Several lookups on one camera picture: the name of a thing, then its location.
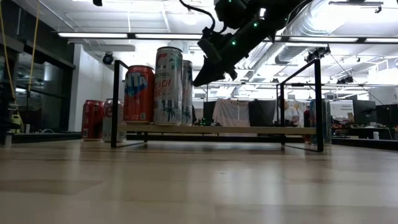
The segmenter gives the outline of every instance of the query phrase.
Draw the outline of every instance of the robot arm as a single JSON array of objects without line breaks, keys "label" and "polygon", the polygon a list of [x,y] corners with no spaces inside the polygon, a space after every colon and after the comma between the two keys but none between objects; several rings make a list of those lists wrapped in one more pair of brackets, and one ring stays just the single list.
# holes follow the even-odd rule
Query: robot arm
[{"label": "robot arm", "polygon": [[210,28],[203,29],[203,36],[198,45],[206,57],[193,85],[201,86],[222,80],[224,73],[228,73],[234,80],[235,64],[243,57],[248,57],[249,52],[265,38],[274,41],[276,32],[284,28],[311,1],[220,0],[215,10],[218,19],[224,22],[224,29],[221,32],[226,27],[237,31],[234,34],[215,32],[214,23]]}]

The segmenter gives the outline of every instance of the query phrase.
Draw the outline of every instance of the coca-cola can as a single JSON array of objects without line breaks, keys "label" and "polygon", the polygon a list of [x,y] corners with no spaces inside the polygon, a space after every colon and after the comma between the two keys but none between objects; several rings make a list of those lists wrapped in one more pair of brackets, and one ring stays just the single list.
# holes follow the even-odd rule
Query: coca-cola can
[{"label": "coca-cola can", "polygon": [[81,122],[82,140],[101,140],[103,113],[104,102],[98,100],[86,100],[86,103],[83,105],[83,119]]},{"label": "coca-cola can", "polygon": [[188,60],[183,61],[181,125],[192,125],[192,62]]},{"label": "coca-cola can", "polygon": [[[112,114],[113,99],[106,99],[104,104],[104,120],[102,125],[102,140],[111,142],[112,134]],[[123,124],[123,100],[118,100],[118,125]],[[123,142],[126,140],[125,131],[117,131],[116,141]]]},{"label": "coca-cola can", "polygon": [[154,124],[180,125],[182,115],[182,51],[157,49],[155,68]]}]

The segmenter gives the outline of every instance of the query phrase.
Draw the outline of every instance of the soda can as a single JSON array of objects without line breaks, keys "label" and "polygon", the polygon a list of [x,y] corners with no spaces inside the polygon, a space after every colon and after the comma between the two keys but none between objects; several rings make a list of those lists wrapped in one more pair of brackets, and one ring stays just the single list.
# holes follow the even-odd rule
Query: soda can
[{"label": "soda can", "polygon": [[83,119],[81,122],[81,138],[84,141],[100,141],[102,138],[102,122],[104,102],[86,100],[83,105]]},{"label": "soda can", "polygon": [[180,125],[182,115],[182,51],[161,47],[156,53],[154,124]]},{"label": "soda can", "polygon": [[[317,107],[315,100],[310,103],[310,125],[311,128],[317,127]],[[323,143],[326,146],[331,145],[331,113],[330,113],[330,101],[322,100],[322,125],[323,125]],[[317,135],[311,135],[311,143],[317,144]]]},{"label": "soda can", "polygon": [[[112,114],[113,114],[113,99],[106,99],[104,104],[104,118],[102,125],[102,140],[104,142],[111,142],[112,133]],[[118,100],[118,125],[123,124],[123,100]],[[116,135],[117,142],[126,140],[126,132],[118,131]]]},{"label": "soda can", "polygon": [[149,124],[154,114],[154,69],[145,65],[130,66],[124,85],[126,123]]},{"label": "soda can", "polygon": [[181,125],[192,125],[192,62],[183,61],[182,70],[182,120]]}]

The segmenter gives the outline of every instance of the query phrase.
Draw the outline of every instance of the yellow rope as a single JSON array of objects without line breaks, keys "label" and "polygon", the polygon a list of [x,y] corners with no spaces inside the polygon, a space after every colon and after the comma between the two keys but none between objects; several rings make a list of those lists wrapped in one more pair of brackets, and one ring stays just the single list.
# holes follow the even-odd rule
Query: yellow rope
[{"label": "yellow rope", "polygon": [[30,88],[32,85],[32,74],[33,74],[35,51],[36,51],[36,38],[37,38],[37,28],[39,26],[39,16],[40,16],[40,1],[37,0],[36,27],[35,27],[35,36],[33,39],[32,65],[30,66],[29,86],[28,86],[29,94],[30,94]]},{"label": "yellow rope", "polygon": [[18,105],[17,105],[17,98],[15,96],[15,92],[14,92],[14,85],[12,84],[12,78],[11,78],[11,72],[10,72],[10,66],[8,63],[8,54],[7,54],[7,44],[6,44],[6,35],[5,35],[5,31],[4,31],[4,23],[2,20],[2,2],[0,2],[0,22],[1,22],[1,34],[2,34],[2,41],[3,41],[3,46],[4,46],[4,56],[6,58],[6,67],[7,67],[7,73],[8,73],[8,80],[10,82],[10,89],[11,89],[11,93],[12,93],[12,97],[14,98],[14,104],[17,108],[17,114],[19,117],[21,117],[19,115],[19,109],[18,109]]}]

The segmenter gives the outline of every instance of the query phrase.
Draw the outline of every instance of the red soda can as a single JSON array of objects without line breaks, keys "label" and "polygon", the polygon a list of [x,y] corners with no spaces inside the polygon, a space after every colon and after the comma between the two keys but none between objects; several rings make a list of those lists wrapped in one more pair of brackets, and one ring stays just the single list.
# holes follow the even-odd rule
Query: red soda can
[{"label": "red soda can", "polygon": [[104,102],[86,100],[83,106],[83,120],[81,122],[81,138],[84,141],[101,140],[103,113]]},{"label": "red soda can", "polygon": [[145,65],[130,66],[124,85],[126,123],[149,124],[154,114],[154,69]]},{"label": "red soda can", "polygon": [[[104,104],[104,120],[102,125],[102,140],[104,142],[111,142],[112,136],[112,114],[113,114],[113,99],[106,99]],[[123,124],[123,100],[118,100],[118,125]],[[118,131],[116,134],[116,141],[123,142],[126,140],[126,132]]]}]

